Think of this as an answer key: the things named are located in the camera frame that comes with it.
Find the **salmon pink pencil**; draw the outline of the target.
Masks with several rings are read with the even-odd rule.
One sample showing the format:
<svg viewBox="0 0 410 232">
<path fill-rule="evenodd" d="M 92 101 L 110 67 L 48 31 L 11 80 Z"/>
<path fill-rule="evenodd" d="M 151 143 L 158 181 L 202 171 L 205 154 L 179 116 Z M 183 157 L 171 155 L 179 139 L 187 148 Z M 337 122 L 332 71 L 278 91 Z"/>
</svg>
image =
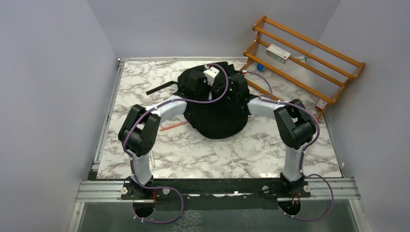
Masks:
<svg viewBox="0 0 410 232">
<path fill-rule="evenodd" d="M 170 129 L 173 129 L 173 128 L 176 128 L 176 127 L 179 127 L 179 126 L 182 126 L 182 125 L 185 125 L 185 124 L 187 124 L 187 121 L 179 122 L 179 123 L 176 123 L 176 124 L 173 124 L 173 125 L 170 125 L 170 126 L 166 126 L 166 127 L 161 127 L 159 129 L 159 131 L 170 130 Z"/>
</svg>

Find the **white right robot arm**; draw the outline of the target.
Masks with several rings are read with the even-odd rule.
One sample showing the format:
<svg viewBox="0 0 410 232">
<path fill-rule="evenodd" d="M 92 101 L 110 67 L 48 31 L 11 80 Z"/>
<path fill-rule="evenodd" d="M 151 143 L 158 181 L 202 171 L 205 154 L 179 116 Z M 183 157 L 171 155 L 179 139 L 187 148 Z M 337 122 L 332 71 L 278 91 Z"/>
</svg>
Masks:
<svg viewBox="0 0 410 232">
<path fill-rule="evenodd" d="M 250 94 L 242 73 L 229 77 L 226 94 L 237 101 L 248 115 L 264 116 L 276 121 L 280 138 L 286 145 L 279 191 L 286 197 L 292 196 L 303 185 L 305 150 L 312 143 L 313 135 L 319 131 L 316 117 L 306 110 L 299 99 L 280 102 Z"/>
</svg>

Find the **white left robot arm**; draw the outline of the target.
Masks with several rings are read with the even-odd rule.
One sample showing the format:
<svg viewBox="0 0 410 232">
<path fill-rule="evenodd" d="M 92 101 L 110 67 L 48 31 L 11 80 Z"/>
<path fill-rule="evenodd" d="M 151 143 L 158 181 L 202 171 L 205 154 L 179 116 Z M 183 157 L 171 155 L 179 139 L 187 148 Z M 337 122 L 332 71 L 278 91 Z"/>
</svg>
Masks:
<svg viewBox="0 0 410 232">
<path fill-rule="evenodd" d="M 175 116 L 182 115 L 187 105 L 209 105 L 219 102 L 229 91 L 229 76 L 220 65 L 208 64 L 203 71 L 190 71 L 186 78 L 179 77 L 178 90 L 170 98 L 148 108 L 134 105 L 119 133 L 118 139 L 128 154 L 131 165 L 133 191 L 139 198 L 150 196 L 154 186 L 147 154 L 156 141 L 159 126 Z"/>
</svg>

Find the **black student bag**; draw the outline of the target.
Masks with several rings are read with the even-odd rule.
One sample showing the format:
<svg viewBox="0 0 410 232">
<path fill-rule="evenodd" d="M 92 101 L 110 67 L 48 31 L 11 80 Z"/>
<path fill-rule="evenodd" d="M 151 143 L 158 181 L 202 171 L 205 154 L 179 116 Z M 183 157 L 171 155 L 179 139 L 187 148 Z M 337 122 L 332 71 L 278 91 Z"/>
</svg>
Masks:
<svg viewBox="0 0 410 232">
<path fill-rule="evenodd" d="M 233 64 L 218 62 L 228 76 L 240 73 Z M 204 65 L 195 66 L 183 71 L 179 77 L 186 78 L 190 71 L 203 71 Z M 190 103 L 182 114 L 188 123 L 201 135 L 209 139 L 224 139 L 239 133 L 248 122 L 248 114 L 240 106 L 228 106 L 226 96 L 219 102 L 209 105 Z"/>
</svg>

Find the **pale yellow pencil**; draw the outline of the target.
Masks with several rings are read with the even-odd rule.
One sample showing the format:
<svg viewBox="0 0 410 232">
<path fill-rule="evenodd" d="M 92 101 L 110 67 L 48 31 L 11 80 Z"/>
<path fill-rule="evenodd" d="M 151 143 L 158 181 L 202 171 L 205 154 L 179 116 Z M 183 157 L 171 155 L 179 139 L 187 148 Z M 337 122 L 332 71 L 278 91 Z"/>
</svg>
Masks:
<svg viewBox="0 0 410 232">
<path fill-rule="evenodd" d="M 154 155 L 153 155 L 153 153 L 151 153 L 151 155 L 150 155 L 150 157 L 151 157 L 151 164 L 152 164 L 152 167 L 156 167 L 156 163 L 155 163 L 155 157 L 154 157 Z"/>
</svg>

